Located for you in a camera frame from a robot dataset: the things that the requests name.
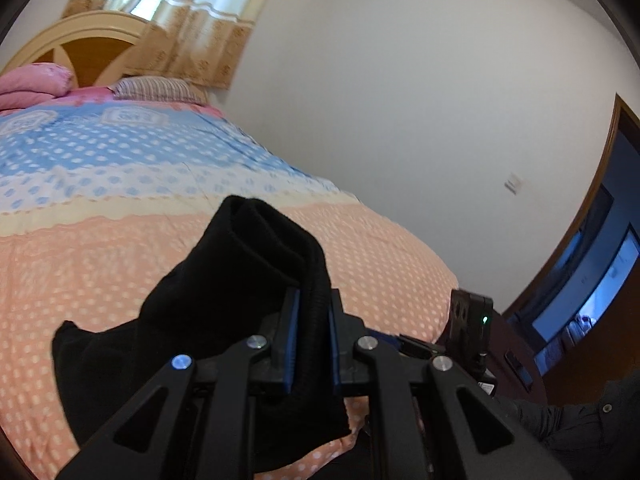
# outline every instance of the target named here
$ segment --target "blue screw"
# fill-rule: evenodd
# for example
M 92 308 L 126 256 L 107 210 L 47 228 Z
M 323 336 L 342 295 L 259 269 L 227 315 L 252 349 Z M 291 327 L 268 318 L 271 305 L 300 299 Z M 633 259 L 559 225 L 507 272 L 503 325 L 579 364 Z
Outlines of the blue screw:
M 180 354 L 171 359 L 171 366 L 176 370 L 186 370 L 191 366 L 193 360 L 185 354 Z

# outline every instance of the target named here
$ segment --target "metal bolt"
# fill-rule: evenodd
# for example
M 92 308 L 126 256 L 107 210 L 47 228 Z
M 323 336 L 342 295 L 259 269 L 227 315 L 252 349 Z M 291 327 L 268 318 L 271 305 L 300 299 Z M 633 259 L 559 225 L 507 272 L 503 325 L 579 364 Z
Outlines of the metal bolt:
M 193 363 L 193 360 L 185 354 L 177 355 L 171 359 L 171 366 L 176 370 L 186 370 L 191 366 L 191 363 Z
M 363 350 L 373 350 L 378 346 L 378 340 L 372 335 L 364 335 L 358 339 L 358 346 Z
M 254 350 L 259 350 L 267 346 L 267 338 L 263 335 L 252 335 L 246 340 L 246 345 Z
M 437 355 L 431 361 L 433 367 L 441 372 L 447 372 L 453 368 L 453 361 L 446 355 Z

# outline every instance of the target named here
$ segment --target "beige curtain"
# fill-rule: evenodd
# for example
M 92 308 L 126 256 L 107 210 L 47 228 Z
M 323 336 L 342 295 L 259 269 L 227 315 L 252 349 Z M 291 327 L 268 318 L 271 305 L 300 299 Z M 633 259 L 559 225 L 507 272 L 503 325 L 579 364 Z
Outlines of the beige curtain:
M 65 16 L 119 10 L 150 18 L 127 75 L 179 77 L 228 89 L 265 0 L 70 0 Z

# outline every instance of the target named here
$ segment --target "triangular cutout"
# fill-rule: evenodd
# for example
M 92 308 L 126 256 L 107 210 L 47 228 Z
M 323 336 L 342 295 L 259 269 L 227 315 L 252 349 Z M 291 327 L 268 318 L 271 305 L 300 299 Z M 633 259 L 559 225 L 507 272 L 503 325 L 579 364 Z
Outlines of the triangular cutout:
M 458 400 L 471 429 L 478 453 L 486 455 L 513 444 L 514 436 L 467 388 L 458 390 Z
M 149 399 L 116 431 L 113 441 L 138 453 L 146 453 L 151 444 L 162 407 L 169 396 L 167 388 L 159 388 Z

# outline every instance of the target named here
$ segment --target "wall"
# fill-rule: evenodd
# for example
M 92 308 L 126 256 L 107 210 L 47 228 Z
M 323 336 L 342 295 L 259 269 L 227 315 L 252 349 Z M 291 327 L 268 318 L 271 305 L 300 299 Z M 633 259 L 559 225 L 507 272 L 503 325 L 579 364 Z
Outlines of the wall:
M 23 41 L 35 32 L 18 25 Z M 503 311 L 578 210 L 616 92 L 640 110 L 638 67 L 567 0 L 268 0 L 233 88 L 213 97 Z
M 640 154 L 623 134 L 618 134 L 602 181 L 613 204 L 574 275 L 562 288 L 534 326 L 550 340 L 587 301 L 620 249 L 629 225 L 640 233 Z
M 60 19 L 68 0 L 30 0 L 0 45 L 0 70 L 22 46 Z

